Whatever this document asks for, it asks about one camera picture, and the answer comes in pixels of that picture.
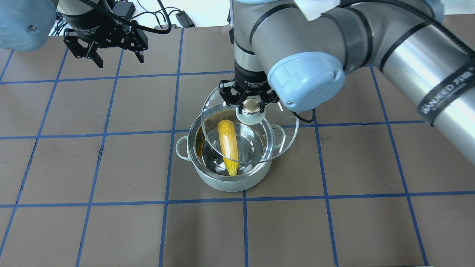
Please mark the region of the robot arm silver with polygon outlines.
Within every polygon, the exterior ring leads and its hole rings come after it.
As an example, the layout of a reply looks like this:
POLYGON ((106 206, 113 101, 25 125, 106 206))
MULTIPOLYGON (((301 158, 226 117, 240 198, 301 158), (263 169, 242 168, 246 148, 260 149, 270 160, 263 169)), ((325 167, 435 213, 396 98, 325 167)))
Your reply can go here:
POLYGON ((102 68, 98 49, 120 47, 143 63, 149 42, 144 31, 132 25, 134 11, 127 1, 93 0, 90 6, 80 0, 2 0, 0 46, 17 51, 41 48, 60 14, 70 26, 64 30, 64 43, 76 58, 90 59, 102 68))
POLYGON ((317 108, 346 75, 373 65, 474 162, 474 47, 443 25, 439 0, 342 0, 308 20, 293 0, 231 0, 235 78, 217 92, 243 111, 317 108))

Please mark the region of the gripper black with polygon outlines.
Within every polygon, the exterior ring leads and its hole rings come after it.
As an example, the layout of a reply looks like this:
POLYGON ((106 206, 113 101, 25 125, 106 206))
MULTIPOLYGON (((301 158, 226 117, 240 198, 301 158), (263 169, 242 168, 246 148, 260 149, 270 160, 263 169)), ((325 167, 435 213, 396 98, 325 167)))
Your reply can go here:
POLYGON ((63 17, 72 27, 65 30, 64 43, 76 58, 86 57, 103 68, 104 63, 97 49, 120 47, 134 52, 138 61, 144 63, 149 42, 143 30, 117 22, 99 11, 63 14, 63 17))
POLYGON ((219 81, 219 95, 226 105, 235 105, 236 113, 243 114, 244 101, 252 96, 259 96, 258 112, 265 113, 270 103, 277 103, 279 97, 268 83, 264 71, 249 71, 235 65, 235 78, 219 81))

